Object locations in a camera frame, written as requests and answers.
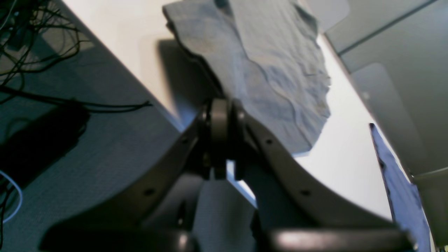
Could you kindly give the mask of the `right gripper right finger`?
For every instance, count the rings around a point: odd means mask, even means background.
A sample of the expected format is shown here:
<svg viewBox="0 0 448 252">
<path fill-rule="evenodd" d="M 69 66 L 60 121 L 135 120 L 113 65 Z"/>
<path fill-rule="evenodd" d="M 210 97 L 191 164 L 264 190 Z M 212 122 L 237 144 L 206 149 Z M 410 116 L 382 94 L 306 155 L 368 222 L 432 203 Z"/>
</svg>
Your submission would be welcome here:
<svg viewBox="0 0 448 252">
<path fill-rule="evenodd" d="M 235 179 L 256 198 L 258 251 L 413 251 L 408 232 L 323 185 L 238 101 L 231 105 L 231 143 Z"/>
</svg>

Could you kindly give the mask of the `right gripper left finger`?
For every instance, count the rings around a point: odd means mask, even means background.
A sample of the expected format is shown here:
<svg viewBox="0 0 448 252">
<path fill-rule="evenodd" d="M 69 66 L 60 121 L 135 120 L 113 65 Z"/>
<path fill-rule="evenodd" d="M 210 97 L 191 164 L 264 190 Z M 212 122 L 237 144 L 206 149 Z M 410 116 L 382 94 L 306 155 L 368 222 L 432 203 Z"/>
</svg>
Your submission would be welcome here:
<svg viewBox="0 0 448 252">
<path fill-rule="evenodd" d="M 162 158 L 125 190 L 52 226 L 45 252 L 196 252 L 191 234 L 210 172 L 226 179 L 228 104 L 213 99 Z"/>
</svg>

